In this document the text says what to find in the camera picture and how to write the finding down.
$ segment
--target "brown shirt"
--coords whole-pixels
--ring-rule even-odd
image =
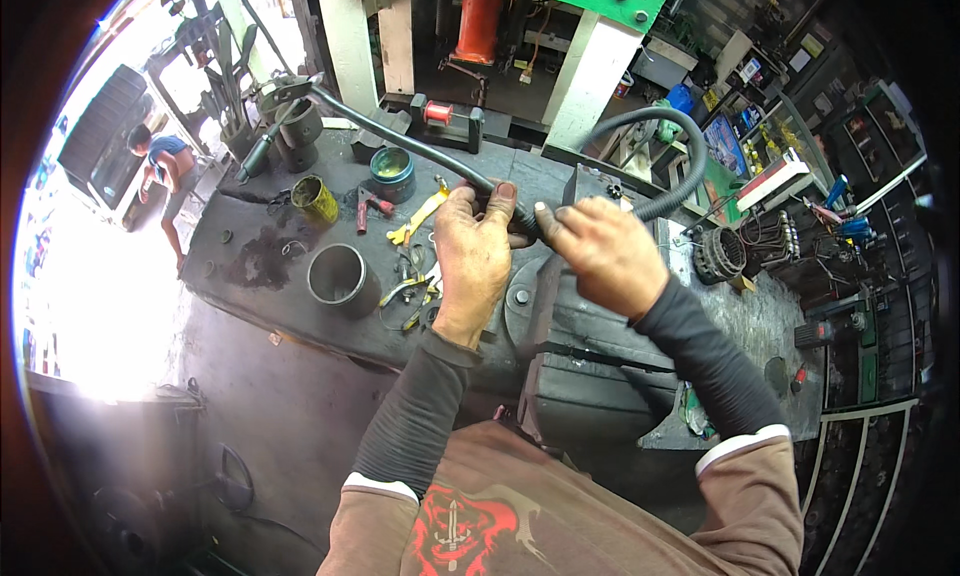
[[[503,426],[476,424],[450,436],[419,506],[344,486],[318,574],[796,574],[789,438],[722,444],[698,465],[708,512],[686,536]]]

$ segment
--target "black hose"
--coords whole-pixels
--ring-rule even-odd
[[[610,118],[600,122],[594,127],[593,132],[588,134],[580,143],[579,148],[583,148],[593,142],[600,136],[616,130],[620,126],[646,122],[648,120],[668,120],[677,124],[686,132],[689,140],[686,143],[687,151],[690,156],[690,169],[686,173],[683,183],[677,188],[669,190],[659,197],[639,204],[633,211],[641,222],[647,222],[654,218],[665,217],[689,197],[704,179],[704,169],[707,167],[707,141],[700,131],[700,127],[690,118],[689,115],[670,109],[667,107],[644,107],[637,111],[624,113],[615,118]]]
[[[474,168],[457,161],[446,153],[440,152],[432,147],[428,147],[420,141],[414,140],[408,136],[404,136],[399,132],[394,132],[387,126],[378,124],[362,113],[359,113],[358,111],[342,104],[342,102],[337,101],[332,95],[330,95],[329,92],[320,88],[317,84],[313,85],[313,87],[310,89],[310,92],[307,93],[307,97],[312,102],[323,102],[329,105],[334,111],[344,116],[351,122],[354,122],[354,124],[357,126],[376,134],[387,142],[391,142],[401,149],[409,150],[410,152],[417,154],[424,159],[429,159],[430,161],[447,168],[450,170],[450,172],[459,175],[464,180],[474,185],[474,187],[480,192],[489,195],[494,191],[494,184],[487,180],[482,174],[474,170]],[[523,226],[523,228],[526,230],[526,234],[541,240],[544,239],[544,234],[537,225],[537,218],[535,218],[533,212],[527,209],[527,207],[519,200],[516,202],[516,208],[513,210],[513,220],[515,222],[519,222],[519,224]]]

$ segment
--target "fingernail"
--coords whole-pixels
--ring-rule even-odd
[[[496,186],[496,193],[503,198],[513,198],[517,195],[517,187],[510,182],[500,182]]]

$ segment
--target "red hydraulic cylinder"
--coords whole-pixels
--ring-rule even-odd
[[[463,0],[460,39],[451,59],[493,65],[503,0]]]

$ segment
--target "wall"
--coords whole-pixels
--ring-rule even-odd
[[[702,35],[703,49],[715,58],[735,30],[750,30],[754,6],[764,3],[766,0],[684,0],[680,10],[696,22],[695,31]],[[804,14],[807,4],[804,0],[781,0],[780,6],[787,23],[792,24]]]

